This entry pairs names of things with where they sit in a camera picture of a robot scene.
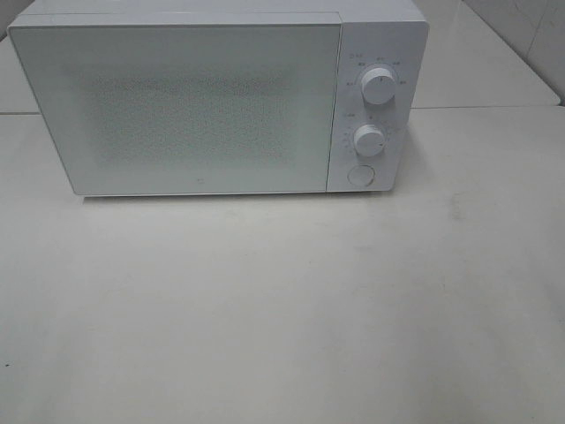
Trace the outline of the round white door button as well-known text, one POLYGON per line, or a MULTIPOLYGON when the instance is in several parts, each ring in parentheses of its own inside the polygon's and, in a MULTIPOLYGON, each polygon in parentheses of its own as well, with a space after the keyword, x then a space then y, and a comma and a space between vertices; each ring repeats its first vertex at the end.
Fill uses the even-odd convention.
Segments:
POLYGON ((374 169, 365 164, 357 165, 348 173, 348 180, 353 186, 368 187, 375 179, 374 169))

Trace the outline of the white microwave knob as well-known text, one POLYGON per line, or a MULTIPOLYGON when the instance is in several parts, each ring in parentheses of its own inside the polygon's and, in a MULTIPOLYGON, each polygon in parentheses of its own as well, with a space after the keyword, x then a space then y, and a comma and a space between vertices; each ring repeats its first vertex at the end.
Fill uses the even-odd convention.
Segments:
POLYGON ((353 145, 358 155, 372 157, 380 154, 386 137, 375 125, 362 125, 353 134, 353 145))
POLYGON ((396 74, 384 64, 364 71, 359 83, 364 101, 372 105, 382 105, 396 95, 396 74))

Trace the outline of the white microwave oven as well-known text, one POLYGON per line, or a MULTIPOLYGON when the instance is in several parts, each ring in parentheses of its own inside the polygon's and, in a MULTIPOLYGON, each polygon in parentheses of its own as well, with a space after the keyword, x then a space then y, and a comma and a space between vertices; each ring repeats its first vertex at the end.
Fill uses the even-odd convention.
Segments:
POLYGON ((7 34, 15 50, 11 32, 24 27, 314 25, 340 28, 326 187, 320 192, 288 193, 388 191, 395 183, 429 32, 425 17, 411 1, 36 1, 12 21, 7 34), (377 64, 390 67, 397 77, 395 96, 382 105, 365 102, 359 83, 363 72, 377 64), (356 153, 353 134, 362 125, 383 131, 386 141, 380 154, 356 153), (361 164, 375 171, 368 187, 348 180, 349 171, 361 164))

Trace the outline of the white microwave door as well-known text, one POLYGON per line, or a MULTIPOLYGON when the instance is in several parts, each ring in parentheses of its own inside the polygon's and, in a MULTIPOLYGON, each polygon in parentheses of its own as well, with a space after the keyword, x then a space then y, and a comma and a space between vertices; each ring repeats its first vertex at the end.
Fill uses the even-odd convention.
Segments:
POLYGON ((11 38, 76 194, 326 187, 337 25, 24 27, 11 38))

